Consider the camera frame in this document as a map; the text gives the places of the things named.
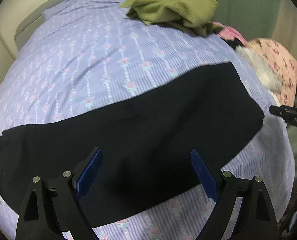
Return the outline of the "black pants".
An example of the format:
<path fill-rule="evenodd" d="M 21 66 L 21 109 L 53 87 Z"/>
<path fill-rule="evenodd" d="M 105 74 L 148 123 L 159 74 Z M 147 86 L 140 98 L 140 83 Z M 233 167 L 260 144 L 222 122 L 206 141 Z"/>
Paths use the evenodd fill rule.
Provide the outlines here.
<path fill-rule="evenodd" d="M 264 114 L 231 63 L 197 67 L 159 88 L 52 124 L 0 136 L 0 195 L 19 212 L 35 176 L 58 177 L 104 153 L 81 207 L 92 227 L 122 220 L 199 184 L 198 150 L 219 170 L 253 139 Z"/>

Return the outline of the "pink printed quilt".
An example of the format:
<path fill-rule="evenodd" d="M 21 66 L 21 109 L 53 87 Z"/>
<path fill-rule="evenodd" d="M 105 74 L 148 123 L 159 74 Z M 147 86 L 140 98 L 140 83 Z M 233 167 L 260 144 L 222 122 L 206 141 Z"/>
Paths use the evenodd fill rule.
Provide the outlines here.
<path fill-rule="evenodd" d="M 245 45 L 270 65 L 283 85 L 276 97 L 283 105 L 294 106 L 297 92 L 297 61 L 279 42 L 268 38 L 255 38 Z"/>

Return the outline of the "white fluffy cloth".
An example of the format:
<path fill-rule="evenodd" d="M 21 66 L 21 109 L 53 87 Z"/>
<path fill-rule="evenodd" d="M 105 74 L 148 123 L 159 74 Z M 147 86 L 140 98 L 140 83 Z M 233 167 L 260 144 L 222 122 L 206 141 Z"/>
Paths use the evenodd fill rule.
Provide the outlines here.
<path fill-rule="evenodd" d="M 236 46 L 235 51 L 253 68 L 266 89 L 275 93 L 281 92 L 283 85 L 281 79 L 263 57 L 252 49 L 243 46 Z"/>

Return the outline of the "bright pink garment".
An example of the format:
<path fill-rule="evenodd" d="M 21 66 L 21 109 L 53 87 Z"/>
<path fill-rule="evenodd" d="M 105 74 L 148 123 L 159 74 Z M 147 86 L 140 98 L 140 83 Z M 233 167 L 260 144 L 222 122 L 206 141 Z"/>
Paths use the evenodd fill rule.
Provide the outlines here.
<path fill-rule="evenodd" d="M 247 40 L 240 34 L 239 31 L 230 27 L 228 25 L 223 25 L 219 22 L 213 22 L 215 25 L 221 26 L 223 29 L 217 34 L 220 38 L 223 38 L 226 41 L 233 41 L 234 39 L 238 39 L 243 45 L 247 44 Z"/>

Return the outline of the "green curtain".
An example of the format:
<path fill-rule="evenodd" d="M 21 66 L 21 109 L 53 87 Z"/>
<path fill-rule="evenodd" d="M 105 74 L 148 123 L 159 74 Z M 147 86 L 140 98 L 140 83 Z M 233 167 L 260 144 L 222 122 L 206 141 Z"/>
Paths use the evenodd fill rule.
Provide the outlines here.
<path fill-rule="evenodd" d="M 273 34 L 280 0 L 216 0 L 213 20 L 238 30 L 246 40 L 270 38 Z"/>

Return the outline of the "purple floral bed sheet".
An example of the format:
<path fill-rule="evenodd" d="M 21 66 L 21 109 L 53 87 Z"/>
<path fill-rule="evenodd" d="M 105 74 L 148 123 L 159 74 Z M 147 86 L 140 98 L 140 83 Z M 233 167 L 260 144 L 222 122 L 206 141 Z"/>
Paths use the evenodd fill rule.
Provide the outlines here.
<path fill-rule="evenodd" d="M 123 0 L 71 5 L 42 24 L 0 85 L 0 136 L 22 125 L 52 124 L 159 88 L 200 66 L 231 63 L 263 111 L 263 126 L 221 169 L 261 176 L 277 219 L 292 194 L 295 164 L 285 124 L 253 68 L 221 38 L 199 37 L 126 16 Z M 214 202 L 200 183 L 131 217 L 94 228 L 100 239 L 194 239 Z M 14 239 L 18 212 L 1 198 L 0 225 Z"/>

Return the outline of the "olive green knit garment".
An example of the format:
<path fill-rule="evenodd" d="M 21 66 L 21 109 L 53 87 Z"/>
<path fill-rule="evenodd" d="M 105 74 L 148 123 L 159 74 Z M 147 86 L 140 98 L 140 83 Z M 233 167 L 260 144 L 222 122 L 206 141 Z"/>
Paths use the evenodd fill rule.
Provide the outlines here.
<path fill-rule="evenodd" d="M 126 0 L 120 7 L 129 9 L 127 17 L 138 18 L 146 25 L 166 24 L 202 37 L 223 29 L 212 22 L 216 0 Z"/>

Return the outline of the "purple floral pillow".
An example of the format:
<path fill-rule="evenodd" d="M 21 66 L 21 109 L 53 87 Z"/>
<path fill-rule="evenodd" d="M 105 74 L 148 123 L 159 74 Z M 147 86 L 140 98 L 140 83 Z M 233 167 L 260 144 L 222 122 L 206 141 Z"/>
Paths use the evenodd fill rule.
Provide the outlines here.
<path fill-rule="evenodd" d="M 58 15 L 60 12 L 63 12 L 65 9 L 69 8 L 71 5 L 76 5 L 80 2 L 85 2 L 88 0 L 65 0 L 57 5 L 52 6 L 51 8 L 43 12 L 44 19 L 47 21 L 53 16 Z"/>

